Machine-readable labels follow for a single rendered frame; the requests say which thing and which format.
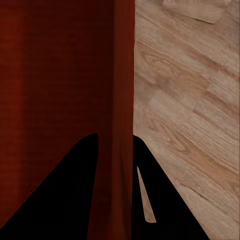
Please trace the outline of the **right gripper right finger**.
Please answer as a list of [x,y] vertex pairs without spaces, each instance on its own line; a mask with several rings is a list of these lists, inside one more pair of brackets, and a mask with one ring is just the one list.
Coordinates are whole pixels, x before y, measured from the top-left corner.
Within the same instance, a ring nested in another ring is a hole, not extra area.
[[[145,220],[139,168],[156,223]],[[131,240],[210,240],[145,142],[133,136]]]

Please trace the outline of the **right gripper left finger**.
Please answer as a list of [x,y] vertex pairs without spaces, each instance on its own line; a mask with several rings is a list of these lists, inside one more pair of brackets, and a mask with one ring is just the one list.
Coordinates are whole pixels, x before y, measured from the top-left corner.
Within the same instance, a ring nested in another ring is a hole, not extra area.
[[87,240],[98,134],[80,139],[0,230],[0,240]]

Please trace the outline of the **storage box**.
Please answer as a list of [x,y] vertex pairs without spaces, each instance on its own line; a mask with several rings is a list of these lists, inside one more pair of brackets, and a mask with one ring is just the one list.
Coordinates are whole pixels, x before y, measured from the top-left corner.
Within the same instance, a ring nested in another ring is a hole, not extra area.
[[87,240],[132,240],[135,0],[0,0],[0,230],[97,133]]

